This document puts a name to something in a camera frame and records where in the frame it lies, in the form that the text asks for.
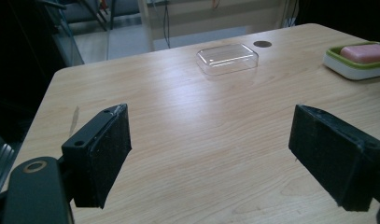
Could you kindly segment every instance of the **clear plastic container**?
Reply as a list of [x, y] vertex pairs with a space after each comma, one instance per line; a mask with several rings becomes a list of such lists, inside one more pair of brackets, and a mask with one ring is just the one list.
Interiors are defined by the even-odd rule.
[[259, 55], [244, 44], [202, 49], [196, 56], [198, 65], [211, 76], [254, 68], [259, 63]]

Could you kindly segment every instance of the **pink soap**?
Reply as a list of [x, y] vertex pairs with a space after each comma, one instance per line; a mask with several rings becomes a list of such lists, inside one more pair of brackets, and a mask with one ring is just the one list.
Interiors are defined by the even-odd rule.
[[380, 62], [380, 45], [356, 45], [341, 49], [341, 56], [354, 63], [378, 63]]

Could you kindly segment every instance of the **light wood tabletop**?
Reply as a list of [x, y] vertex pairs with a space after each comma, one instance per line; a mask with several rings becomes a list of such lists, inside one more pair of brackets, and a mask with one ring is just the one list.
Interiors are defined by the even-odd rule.
[[[76, 223], [377, 223], [376, 200], [346, 212], [288, 147], [296, 104], [380, 140], [380, 77], [352, 81], [323, 65], [328, 48], [362, 41], [305, 24], [64, 68], [14, 166], [60, 158], [73, 133], [125, 103], [133, 149], [103, 210], [72, 204]], [[257, 68], [212, 77], [196, 64], [199, 50], [237, 43], [260, 55]]]

